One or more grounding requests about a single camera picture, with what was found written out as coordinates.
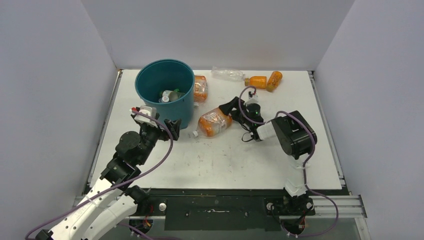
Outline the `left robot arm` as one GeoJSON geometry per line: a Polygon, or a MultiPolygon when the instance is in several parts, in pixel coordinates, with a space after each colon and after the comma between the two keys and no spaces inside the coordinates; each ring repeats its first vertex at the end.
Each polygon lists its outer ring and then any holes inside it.
{"type": "Polygon", "coordinates": [[[133,108],[131,117],[139,131],[124,133],[115,147],[112,160],[106,165],[85,199],[58,220],[51,229],[42,229],[37,240],[98,240],[126,217],[144,215],[149,210],[149,194],[133,182],[158,168],[170,155],[154,167],[141,172],[157,141],[169,141],[170,147],[180,134],[181,119],[159,122],[158,113],[133,108]]]}

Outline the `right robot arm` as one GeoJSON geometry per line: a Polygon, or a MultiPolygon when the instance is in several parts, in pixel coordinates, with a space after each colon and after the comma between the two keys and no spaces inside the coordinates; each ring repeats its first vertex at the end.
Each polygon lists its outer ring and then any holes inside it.
{"type": "Polygon", "coordinates": [[[282,201],[282,209],[289,215],[311,213],[314,205],[309,197],[311,190],[307,184],[306,169],[318,139],[300,112],[295,110],[283,116],[277,114],[273,119],[265,121],[258,103],[243,101],[237,96],[230,102],[219,105],[218,109],[245,128],[254,141],[278,139],[289,160],[283,188],[286,197],[282,201]]]}

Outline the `large orange tea bottle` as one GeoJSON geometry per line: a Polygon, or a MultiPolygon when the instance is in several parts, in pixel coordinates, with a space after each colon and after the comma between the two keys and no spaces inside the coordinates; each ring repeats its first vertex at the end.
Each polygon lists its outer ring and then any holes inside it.
{"type": "Polygon", "coordinates": [[[233,119],[230,115],[225,115],[223,111],[216,107],[203,114],[197,122],[197,128],[191,134],[197,137],[215,137],[223,133],[232,125],[233,119]]]}

